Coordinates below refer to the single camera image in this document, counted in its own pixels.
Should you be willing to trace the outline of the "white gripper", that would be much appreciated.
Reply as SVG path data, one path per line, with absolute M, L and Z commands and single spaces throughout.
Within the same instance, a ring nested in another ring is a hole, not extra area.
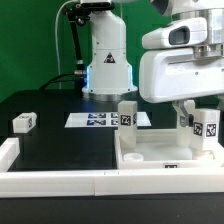
M 207 33 L 206 19 L 197 17 L 173 21 L 142 37 L 147 52 L 140 60 L 140 95 L 150 103 L 174 101 L 181 127 L 189 125 L 183 99 L 224 93 L 224 56 L 196 57 L 195 47 Z

